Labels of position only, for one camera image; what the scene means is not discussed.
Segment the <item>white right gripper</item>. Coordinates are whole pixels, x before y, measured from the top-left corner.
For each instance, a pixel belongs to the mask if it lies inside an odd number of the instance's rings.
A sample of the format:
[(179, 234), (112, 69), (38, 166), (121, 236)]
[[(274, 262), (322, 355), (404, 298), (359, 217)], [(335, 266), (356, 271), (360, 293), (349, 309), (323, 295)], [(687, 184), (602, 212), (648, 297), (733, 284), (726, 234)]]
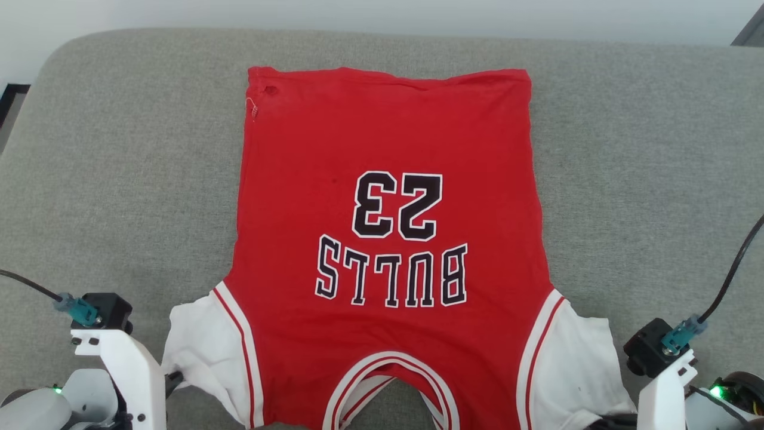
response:
[(685, 429), (685, 387), (698, 375), (695, 362), (695, 351), (688, 349), (641, 390), (638, 414), (606, 414), (587, 429)]

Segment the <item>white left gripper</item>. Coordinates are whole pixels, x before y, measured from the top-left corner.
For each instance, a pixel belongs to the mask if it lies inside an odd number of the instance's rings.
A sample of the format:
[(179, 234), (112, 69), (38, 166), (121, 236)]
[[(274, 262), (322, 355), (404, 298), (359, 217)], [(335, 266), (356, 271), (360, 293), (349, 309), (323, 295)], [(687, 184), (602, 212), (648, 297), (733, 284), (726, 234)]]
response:
[(167, 429), (166, 398), (184, 381), (180, 371), (164, 374), (139, 341), (123, 330), (73, 329), (75, 354), (97, 356), (131, 417), (133, 429)]

